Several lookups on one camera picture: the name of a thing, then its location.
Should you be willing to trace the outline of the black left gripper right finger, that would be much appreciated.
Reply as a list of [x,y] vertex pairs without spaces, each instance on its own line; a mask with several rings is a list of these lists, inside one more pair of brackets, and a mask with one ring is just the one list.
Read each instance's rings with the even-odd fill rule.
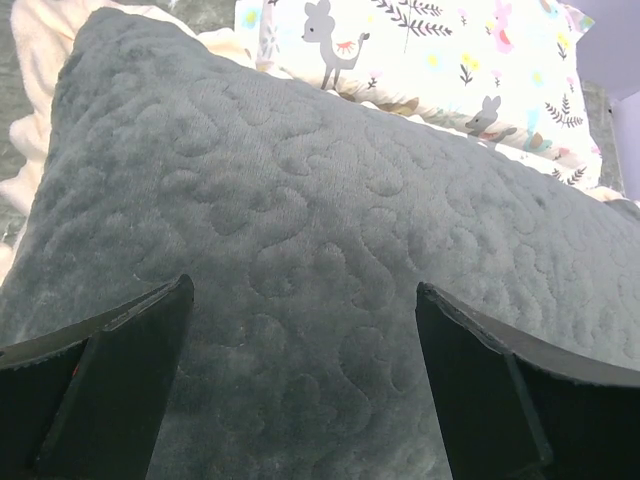
[[638,371],[547,343],[429,283],[415,314],[453,478],[638,478]]

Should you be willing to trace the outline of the white pillow with cream ruffle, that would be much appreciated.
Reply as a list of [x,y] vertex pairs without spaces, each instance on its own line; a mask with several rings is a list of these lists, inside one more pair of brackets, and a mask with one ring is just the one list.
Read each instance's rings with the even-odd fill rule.
[[151,5],[114,1],[16,1],[10,24],[27,98],[33,112],[9,129],[13,146],[26,163],[1,182],[1,196],[28,217],[41,182],[51,134],[51,106],[58,74],[69,57],[79,29],[95,10],[109,7],[175,25],[209,52],[253,69],[255,63],[239,35],[230,28],[195,34],[184,22]]

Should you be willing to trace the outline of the grey quilted plush pillowcase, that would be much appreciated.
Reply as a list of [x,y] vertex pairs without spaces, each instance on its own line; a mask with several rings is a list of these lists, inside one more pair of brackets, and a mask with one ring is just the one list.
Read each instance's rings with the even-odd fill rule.
[[639,365],[639,212],[468,140],[95,11],[1,289],[33,338],[189,275],[152,479],[446,479],[420,282]]

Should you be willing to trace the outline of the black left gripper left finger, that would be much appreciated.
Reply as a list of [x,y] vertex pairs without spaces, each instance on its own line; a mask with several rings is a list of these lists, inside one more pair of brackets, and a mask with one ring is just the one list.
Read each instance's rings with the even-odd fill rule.
[[145,478],[193,305],[182,275],[2,348],[2,478]]

